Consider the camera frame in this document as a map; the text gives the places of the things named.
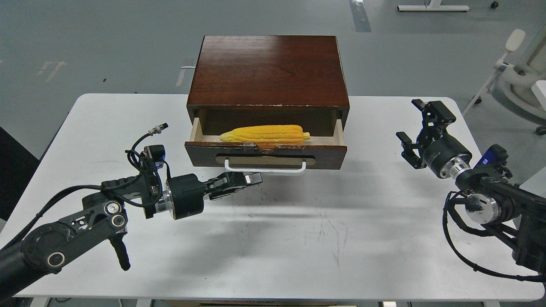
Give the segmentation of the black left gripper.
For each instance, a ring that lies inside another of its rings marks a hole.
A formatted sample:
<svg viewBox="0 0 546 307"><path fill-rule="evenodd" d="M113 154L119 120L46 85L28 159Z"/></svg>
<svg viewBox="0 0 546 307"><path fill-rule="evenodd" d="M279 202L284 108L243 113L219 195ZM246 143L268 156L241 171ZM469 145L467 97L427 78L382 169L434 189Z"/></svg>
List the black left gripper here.
<svg viewBox="0 0 546 307"><path fill-rule="evenodd" d="M206 192L209 200L218 200L262 182L260 173L224 172L206 183L199 181L195 174L181 175L166 180L166 200L170 203L172 218L179 220L203 212Z"/></svg>

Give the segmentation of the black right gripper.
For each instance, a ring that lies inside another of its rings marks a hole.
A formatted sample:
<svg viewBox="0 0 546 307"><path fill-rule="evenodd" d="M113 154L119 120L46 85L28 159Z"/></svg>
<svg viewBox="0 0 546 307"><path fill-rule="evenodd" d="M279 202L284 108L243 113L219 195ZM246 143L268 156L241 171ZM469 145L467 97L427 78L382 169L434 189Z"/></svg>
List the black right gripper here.
<svg viewBox="0 0 546 307"><path fill-rule="evenodd" d="M442 101L424 102L413 99L412 104L422 113L422 129L417 136L418 142L412 142L405 132L396 132L403 149L401 155L414 169L429 167L438 178L446 179L453 166L453 159L458 157L469 163L472 158L472 153L456 138L446 136L447 127L456 122L456 116ZM419 141L434 142L423 147Z"/></svg>

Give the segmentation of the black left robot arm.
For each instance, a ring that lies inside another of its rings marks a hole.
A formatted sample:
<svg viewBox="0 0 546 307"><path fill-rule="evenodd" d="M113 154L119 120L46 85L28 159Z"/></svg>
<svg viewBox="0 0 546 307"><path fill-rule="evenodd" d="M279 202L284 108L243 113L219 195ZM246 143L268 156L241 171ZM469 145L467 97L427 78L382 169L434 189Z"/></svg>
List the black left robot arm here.
<svg viewBox="0 0 546 307"><path fill-rule="evenodd" d="M138 174L100 185L78 185L55 194L36 216L1 249L1 301L49 274L59 273L99 243L107 240L115 250L121 268L130 268L123 237L127 233L125 205L142 208L146 218L170 212L174 220L203 212L204 200L216 200L262 182L260 173L227 171L207 181L195 174L172 177L162 183L159 169L166 165L162 145L136 147L146 138L168 128L158 125L141 136L125 153ZM82 210L58 221L36 226L45 212L64 197L79 190L94 190L82 199Z"/></svg>

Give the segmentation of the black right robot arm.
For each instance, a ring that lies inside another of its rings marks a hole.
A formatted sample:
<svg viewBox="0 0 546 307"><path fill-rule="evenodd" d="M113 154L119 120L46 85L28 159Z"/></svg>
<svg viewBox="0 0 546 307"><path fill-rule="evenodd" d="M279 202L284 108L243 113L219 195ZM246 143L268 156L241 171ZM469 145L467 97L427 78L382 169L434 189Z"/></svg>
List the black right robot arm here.
<svg viewBox="0 0 546 307"><path fill-rule="evenodd" d="M439 179L451 178L458 191L446 196L442 228L450 248L472 270L518 281L545 282L545 198L508 182L508 154L494 144L474 167L472 154L448 131L456 116L441 101L411 103L422 114L422 129L412 142L405 132L396 136L401 156L414 168L429 168ZM448 230L451 218L462 231L478 237L496 237L511 249L515 263L536 272L534 276L507 275L486 269L464 257Z"/></svg>

